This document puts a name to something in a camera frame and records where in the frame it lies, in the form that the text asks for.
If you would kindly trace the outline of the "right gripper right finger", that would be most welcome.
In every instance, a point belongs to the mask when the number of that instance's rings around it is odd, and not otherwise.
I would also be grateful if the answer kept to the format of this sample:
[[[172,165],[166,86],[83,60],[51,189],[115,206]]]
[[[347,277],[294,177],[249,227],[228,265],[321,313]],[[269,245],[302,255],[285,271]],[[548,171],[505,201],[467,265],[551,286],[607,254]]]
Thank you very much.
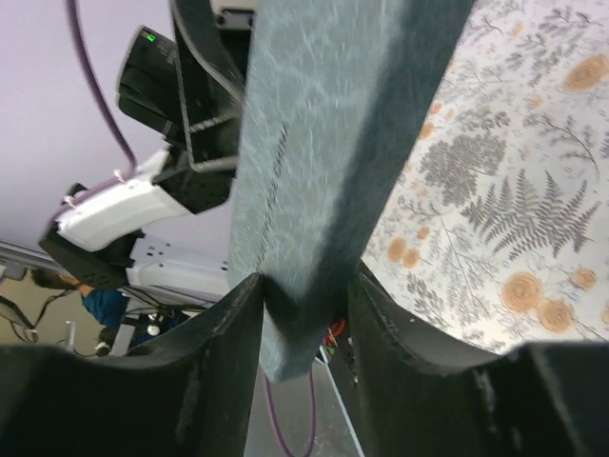
[[[369,456],[604,456],[608,347],[472,347],[398,307],[367,275],[349,286]]]

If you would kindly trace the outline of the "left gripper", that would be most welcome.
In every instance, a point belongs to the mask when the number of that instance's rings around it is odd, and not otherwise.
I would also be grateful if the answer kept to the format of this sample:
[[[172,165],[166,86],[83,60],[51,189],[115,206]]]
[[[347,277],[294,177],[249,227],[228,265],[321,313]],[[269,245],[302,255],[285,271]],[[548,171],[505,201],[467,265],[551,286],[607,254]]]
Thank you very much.
[[[178,99],[185,144],[156,184],[192,214],[229,197],[239,159],[245,100],[244,10],[215,11],[208,1],[169,3],[177,45]]]

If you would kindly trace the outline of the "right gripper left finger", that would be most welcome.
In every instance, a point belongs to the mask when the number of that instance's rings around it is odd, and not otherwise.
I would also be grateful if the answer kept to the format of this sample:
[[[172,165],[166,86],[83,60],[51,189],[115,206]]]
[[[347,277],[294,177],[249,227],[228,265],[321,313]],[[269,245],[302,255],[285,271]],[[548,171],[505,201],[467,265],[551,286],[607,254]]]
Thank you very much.
[[[241,456],[256,383],[264,280],[128,354],[1,349],[5,456]]]

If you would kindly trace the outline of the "grey-blue glasses case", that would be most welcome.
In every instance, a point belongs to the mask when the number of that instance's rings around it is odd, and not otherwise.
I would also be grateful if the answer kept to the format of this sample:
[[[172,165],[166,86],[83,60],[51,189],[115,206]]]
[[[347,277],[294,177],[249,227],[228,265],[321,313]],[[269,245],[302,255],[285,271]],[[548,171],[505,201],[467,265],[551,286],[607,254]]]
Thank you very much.
[[[228,257],[265,277],[260,363],[306,374],[420,134],[469,1],[264,1]]]

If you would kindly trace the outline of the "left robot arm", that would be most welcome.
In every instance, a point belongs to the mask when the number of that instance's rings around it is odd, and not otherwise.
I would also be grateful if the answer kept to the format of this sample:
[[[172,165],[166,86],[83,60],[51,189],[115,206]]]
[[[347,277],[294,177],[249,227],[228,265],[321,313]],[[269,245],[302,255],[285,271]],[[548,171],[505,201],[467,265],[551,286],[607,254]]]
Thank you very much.
[[[117,83],[119,109],[161,133],[166,147],[92,189],[71,188],[40,239],[96,288],[226,289],[220,263],[145,233],[223,205],[239,158],[245,82],[224,44],[229,30],[207,1],[174,1],[170,15],[172,38],[137,30]]]

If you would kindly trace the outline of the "person in blue shirt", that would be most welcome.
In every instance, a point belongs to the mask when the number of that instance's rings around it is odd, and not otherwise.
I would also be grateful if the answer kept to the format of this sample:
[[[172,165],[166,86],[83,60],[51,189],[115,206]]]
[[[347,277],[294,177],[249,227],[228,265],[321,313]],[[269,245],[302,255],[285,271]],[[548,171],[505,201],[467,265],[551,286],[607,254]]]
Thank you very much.
[[[96,289],[70,275],[44,269],[33,270],[31,278],[40,288],[78,291],[85,309],[104,327],[115,328],[122,322],[128,298],[119,290]]]

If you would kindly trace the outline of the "floral table mat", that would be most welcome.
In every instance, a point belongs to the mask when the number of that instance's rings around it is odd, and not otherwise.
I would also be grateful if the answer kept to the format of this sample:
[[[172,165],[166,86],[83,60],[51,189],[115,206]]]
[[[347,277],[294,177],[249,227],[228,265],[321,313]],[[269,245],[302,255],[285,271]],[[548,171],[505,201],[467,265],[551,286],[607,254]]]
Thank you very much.
[[[607,340],[606,2],[475,5],[363,258],[478,348]]]

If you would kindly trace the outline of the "aluminium front rail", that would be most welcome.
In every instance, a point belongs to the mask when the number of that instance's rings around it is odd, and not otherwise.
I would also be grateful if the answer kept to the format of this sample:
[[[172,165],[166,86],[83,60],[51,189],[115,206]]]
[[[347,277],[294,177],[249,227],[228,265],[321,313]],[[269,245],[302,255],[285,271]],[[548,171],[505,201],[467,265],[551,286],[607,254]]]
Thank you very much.
[[[1,258],[27,268],[42,268],[47,270],[64,271],[57,262],[45,252],[36,249],[24,248],[9,242],[1,242]],[[227,262],[208,255],[192,253],[189,259],[196,261],[203,268],[214,273],[227,272]]]

